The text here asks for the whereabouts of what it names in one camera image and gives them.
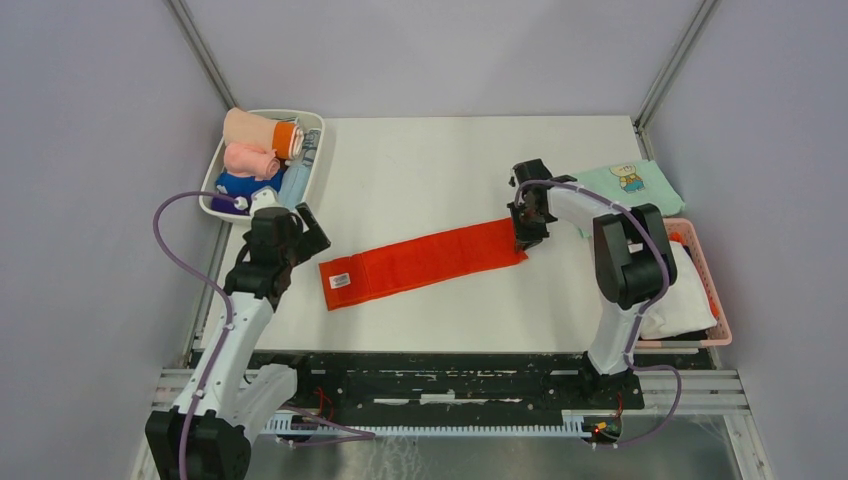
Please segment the pink panda towel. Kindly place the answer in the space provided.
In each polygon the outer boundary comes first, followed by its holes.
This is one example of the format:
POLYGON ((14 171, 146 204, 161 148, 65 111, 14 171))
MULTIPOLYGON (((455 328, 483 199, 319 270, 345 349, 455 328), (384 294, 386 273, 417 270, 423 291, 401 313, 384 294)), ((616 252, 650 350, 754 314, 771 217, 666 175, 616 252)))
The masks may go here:
POLYGON ((224 168, 234 176, 254 177, 264 181, 274 177, 281 169, 276 151, 265 151, 242 143, 231 143, 224 151, 224 168))

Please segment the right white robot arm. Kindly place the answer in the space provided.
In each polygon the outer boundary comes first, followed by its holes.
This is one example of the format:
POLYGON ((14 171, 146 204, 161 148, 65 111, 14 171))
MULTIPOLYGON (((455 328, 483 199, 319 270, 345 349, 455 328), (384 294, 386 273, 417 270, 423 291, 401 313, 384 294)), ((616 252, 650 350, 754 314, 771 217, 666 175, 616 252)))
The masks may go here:
POLYGON ((675 259, 659 208, 625 206, 569 175, 555 177, 540 159, 511 169, 515 196, 509 203, 516 248, 526 251, 549 236, 558 220, 588 231, 602 318, 577 382, 580 400, 602 408, 618 393, 614 377, 631 370, 642 320, 677 278, 675 259))

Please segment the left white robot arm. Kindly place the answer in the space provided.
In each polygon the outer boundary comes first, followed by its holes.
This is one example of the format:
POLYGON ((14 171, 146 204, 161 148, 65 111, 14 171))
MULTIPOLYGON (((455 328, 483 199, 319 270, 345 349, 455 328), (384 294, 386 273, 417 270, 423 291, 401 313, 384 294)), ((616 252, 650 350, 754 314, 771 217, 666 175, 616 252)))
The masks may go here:
POLYGON ((242 381, 294 268, 331 242, 307 204, 289 210, 269 187, 234 204, 248 208, 250 228, 224 284, 187 265, 166 244, 160 246, 224 303, 212 341, 183 391, 168 410, 152 412, 146 422, 146 439, 162 479, 244 478, 253 443, 274 412, 285 402, 303 406, 314 394, 313 378, 286 365, 264 366, 249 385, 242 381))

